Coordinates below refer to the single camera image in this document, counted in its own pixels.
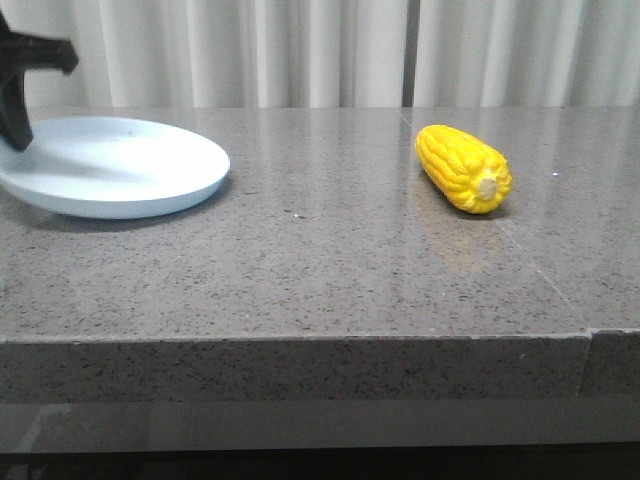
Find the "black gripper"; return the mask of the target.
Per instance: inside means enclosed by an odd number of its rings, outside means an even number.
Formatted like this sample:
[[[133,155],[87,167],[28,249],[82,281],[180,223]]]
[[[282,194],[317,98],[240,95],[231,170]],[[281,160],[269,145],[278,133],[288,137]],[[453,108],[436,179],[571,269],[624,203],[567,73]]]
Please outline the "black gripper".
[[[1,15],[1,137],[15,151],[24,151],[33,132],[24,96],[24,73],[57,69],[70,74],[79,59],[72,43],[13,31]]]

